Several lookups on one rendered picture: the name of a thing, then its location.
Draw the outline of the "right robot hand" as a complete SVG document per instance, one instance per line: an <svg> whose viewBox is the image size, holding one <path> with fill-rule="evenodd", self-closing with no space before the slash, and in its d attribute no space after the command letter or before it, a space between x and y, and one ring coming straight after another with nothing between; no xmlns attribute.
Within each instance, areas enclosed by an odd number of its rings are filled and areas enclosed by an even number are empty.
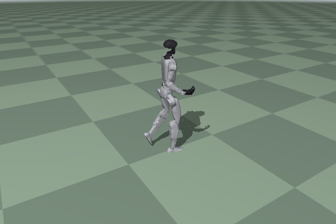
<svg viewBox="0 0 336 224"><path fill-rule="evenodd" d="M194 90L195 90L195 88L194 88L194 86L192 86L190 89L188 89L188 90L186 90L186 89L184 89L184 90L182 90L182 91L184 91L184 92L186 92L186 94L185 95L192 95L192 93L194 93Z"/></svg>

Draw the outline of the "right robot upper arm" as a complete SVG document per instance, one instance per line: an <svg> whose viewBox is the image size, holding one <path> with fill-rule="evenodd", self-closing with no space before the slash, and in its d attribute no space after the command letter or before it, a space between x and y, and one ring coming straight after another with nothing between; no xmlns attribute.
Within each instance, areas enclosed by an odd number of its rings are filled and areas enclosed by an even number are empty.
<svg viewBox="0 0 336 224"><path fill-rule="evenodd" d="M174 77L174 74L175 74L175 71L177 69L177 66L174 62L171 62L169 63L168 65L168 74L167 74L167 79L166 79L166 86L168 87L168 84L171 82L173 83L171 80L173 79Z"/></svg>

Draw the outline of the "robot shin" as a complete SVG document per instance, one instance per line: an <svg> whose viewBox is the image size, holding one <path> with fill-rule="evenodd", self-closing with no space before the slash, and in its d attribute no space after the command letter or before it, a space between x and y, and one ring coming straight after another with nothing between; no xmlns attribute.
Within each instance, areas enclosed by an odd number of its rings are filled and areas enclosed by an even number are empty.
<svg viewBox="0 0 336 224"><path fill-rule="evenodd" d="M161 110L162 111L162 110ZM160 112L161 112L160 111ZM159 115L156 117L155 121L153 122L153 126L149 131L149 135L150 137L153 135L153 133L163 124L163 122L166 120L166 118L161 118L160 117L160 113Z"/></svg>
<svg viewBox="0 0 336 224"><path fill-rule="evenodd" d="M176 140L179 133L179 125L173 123L170 128L171 149L175 149Z"/></svg>

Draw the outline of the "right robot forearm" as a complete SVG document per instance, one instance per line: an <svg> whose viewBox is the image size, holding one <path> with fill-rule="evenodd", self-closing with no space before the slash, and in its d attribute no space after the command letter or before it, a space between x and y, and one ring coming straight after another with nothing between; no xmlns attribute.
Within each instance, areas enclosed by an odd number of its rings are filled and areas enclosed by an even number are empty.
<svg viewBox="0 0 336 224"><path fill-rule="evenodd" d="M186 94L186 92L182 91L183 89L177 87L175 84L173 84L173 83L171 83L171 82L168 84L168 87L169 87L172 91L176 92L177 94L181 94L181 95L185 95L185 94Z"/></svg>

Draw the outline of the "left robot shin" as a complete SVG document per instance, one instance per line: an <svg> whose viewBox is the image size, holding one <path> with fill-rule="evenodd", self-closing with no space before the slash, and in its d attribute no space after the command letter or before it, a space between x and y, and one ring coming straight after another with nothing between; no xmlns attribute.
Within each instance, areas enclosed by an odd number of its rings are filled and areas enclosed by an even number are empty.
<svg viewBox="0 0 336 224"><path fill-rule="evenodd" d="M161 110L162 111L162 110ZM160 111L160 112L161 112ZM159 115L156 117L155 121L153 122L153 126L149 131L149 135L150 137L153 135L153 133L163 124L163 122L166 120L166 118L161 118L160 117L160 113Z"/></svg>

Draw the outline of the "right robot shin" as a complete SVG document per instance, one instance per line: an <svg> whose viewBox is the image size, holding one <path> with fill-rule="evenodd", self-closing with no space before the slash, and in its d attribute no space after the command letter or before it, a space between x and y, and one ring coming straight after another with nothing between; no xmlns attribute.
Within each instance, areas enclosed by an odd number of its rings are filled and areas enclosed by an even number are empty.
<svg viewBox="0 0 336 224"><path fill-rule="evenodd" d="M176 140L179 133L179 125L173 123L170 128L171 149L175 149Z"/></svg>

